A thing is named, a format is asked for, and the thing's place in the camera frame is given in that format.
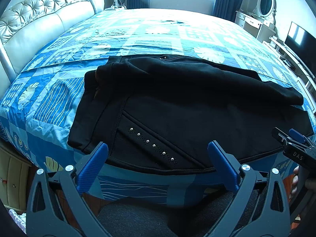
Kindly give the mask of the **person's right hand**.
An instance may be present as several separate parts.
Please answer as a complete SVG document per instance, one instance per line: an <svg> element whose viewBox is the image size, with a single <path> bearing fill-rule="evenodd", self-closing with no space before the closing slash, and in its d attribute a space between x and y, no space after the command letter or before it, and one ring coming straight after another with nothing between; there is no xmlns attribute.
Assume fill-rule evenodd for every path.
<svg viewBox="0 0 316 237"><path fill-rule="evenodd" d="M293 196L297 192L297 185L299 182L299 166L295 167L293 170L295 176L292 179L292 184L291 184L291 192L289 194L289 199L292 199ZM315 179L307 179L305 181L305 187L309 190L312 190L315 193L316 187L315 187Z"/></svg>

